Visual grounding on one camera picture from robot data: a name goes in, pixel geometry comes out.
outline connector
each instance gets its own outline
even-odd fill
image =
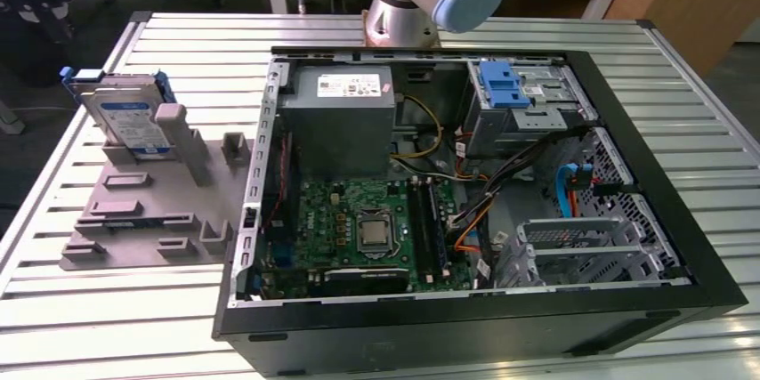
[[[565,187],[568,190],[587,190],[592,186],[592,179],[593,166],[583,164],[575,175],[565,178]]]
[[[619,193],[641,193],[641,189],[635,184],[621,182],[597,182],[592,187],[592,195],[596,197],[612,196]]]

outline gray 3d-printed holder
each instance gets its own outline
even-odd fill
[[[204,142],[179,104],[161,105],[157,123],[179,160],[105,164],[61,253],[65,271],[223,262],[240,222],[249,142],[240,133]]]

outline power supply label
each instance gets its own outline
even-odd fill
[[[317,97],[379,97],[380,75],[320,75]]]

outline aluminum slotted table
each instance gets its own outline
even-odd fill
[[[359,16],[137,12],[133,20],[105,70],[161,68],[188,107],[188,121],[207,139],[236,131],[253,140],[272,45],[363,43]],[[613,356],[361,378],[556,378],[557,373],[583,380],[757,378],[760,147],[657,30],[633,21],[493,19],[471,33],[440,37],[444,47],[592,53],[749,304]],[[101,143],[103,134],[80,109],[0,243],[3,378],[256,378],[229,346],[211,339],[221,265],[59,268],[105,160]]]

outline floor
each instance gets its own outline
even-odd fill
[[[357,13],[367,0],[348,0]],[[65,50],[33,44],[36,38],[12,16],[0,15],[0,99],[27,124],[15,136],[0,134],[0,236],[13,220],[15,208],[35,183],[51,152],[73,115],[75,103],[56,84],[63,65],[100,68],[111,53],[132,11],[163,12],[269,12],[268,0],[76,0],[71,19],[77,29]],[[309,0],[309,11],[329,13],[328,0]],[[45,73],[21,75],[35,63]],[[760,44],[737,44],[705,81],[744,126],[760,139]]]

